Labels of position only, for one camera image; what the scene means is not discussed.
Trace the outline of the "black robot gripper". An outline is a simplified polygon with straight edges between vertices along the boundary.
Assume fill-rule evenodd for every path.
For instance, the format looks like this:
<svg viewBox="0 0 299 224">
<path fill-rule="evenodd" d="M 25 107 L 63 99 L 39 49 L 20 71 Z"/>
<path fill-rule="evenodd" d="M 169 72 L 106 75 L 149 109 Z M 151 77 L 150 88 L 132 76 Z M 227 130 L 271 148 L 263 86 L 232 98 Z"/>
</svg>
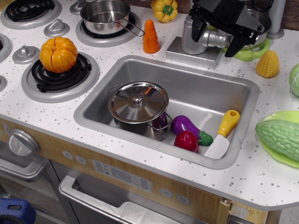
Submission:
<svg viewBox="0 0 299 224">
<path fill-rule="evenodd" d="M 192 19 L 191 38 L 198 42 L 208 24 L 221 31 L 231 32 L 245 7 L 246 2 L 238 0 L 193 0 L 189 13 Z M 228 36 L 225 56 L 235 56 L 246 44 L 249 44 L 246 36 Z"/>
</svg>

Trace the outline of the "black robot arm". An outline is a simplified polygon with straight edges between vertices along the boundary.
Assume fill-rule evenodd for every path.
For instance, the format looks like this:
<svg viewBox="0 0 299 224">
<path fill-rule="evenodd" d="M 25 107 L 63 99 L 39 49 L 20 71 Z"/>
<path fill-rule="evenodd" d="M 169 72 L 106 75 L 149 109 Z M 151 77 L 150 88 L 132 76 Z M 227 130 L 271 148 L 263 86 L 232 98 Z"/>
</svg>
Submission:
<svg viewBox="0 0 299 224">
<path fill-rule="evenodd" d="M 198 42 L 207 25 L 226 32 L 233 37 L 226 57 L 233 57 L 246 45 L 254 45 L 259 35 L 264 32 L 261 23 L 255 20 L 246 7 L 254 0 L 192 0 L 193 6 L 189 15 L 192 18 L 191 38 Z M 272 7 L 274 0 L 269 0 L 266 8 L 257 8 L 258 12 L 265 12 Z"/>
</svg>

